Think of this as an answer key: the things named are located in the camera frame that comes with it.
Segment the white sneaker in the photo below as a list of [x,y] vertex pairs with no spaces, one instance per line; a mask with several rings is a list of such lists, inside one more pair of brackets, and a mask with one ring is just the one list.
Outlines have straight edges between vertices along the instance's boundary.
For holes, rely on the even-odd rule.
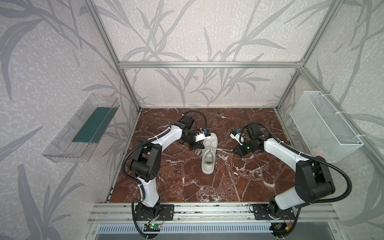
[[204,149],[202,149],[202,171],[206,175],[214,172],[216,163],[216,151],[218,147],[218,137],[215,133],[211,133],[209,139],[203,141]]

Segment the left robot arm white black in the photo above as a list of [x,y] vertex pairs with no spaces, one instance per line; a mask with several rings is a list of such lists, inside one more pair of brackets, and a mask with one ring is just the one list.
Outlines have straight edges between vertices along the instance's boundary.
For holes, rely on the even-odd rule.
[[189,111],[175,123],[169,123],[167,128],[148,140],[141,140],[134,149],[126,155],[122,163],[122,173],[138,183],[141,191],[140,206],[146,210],[155,210],[160,205],[157,192],[156,177],[161,168],[162,152],[173,142],[182,140],[188,144],[189,150],[204,149],[203,141],[211,137],[207,129],[206,116],[199,112],[204,119],[204,127],[193,130],[195,120],[189,116]]

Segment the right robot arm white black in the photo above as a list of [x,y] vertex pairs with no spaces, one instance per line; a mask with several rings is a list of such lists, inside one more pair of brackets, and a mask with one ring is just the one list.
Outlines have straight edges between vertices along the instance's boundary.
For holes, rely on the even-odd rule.
[[268,153],[295,172],[295,185],[289,190],[272,197],[270,207],[274,211],[291,207],[307,206],[317,200],[333,194],[336,190],[329,167],[323,158],[311,160],[283,141],[268,133],[263,133],[258,124],[245,127],[249,140],[243,132],[233,130],[230,137],[238,142],[233,153],[245,157],[249,153]]

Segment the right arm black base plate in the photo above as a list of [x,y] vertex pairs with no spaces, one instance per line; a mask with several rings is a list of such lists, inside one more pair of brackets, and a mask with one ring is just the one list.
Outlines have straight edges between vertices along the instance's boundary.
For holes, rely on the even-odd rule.
[[271,204],[251,204],[249,210],[254,214],[255,220],[295,220],[292,208],[281,210]]

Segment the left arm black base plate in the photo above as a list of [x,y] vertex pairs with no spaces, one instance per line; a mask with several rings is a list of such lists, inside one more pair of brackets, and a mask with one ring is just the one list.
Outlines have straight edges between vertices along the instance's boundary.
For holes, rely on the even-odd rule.
[[172,221],[175,213],[175,205],[157,204],[153,208],[138,204],[134,208],[137,221]]

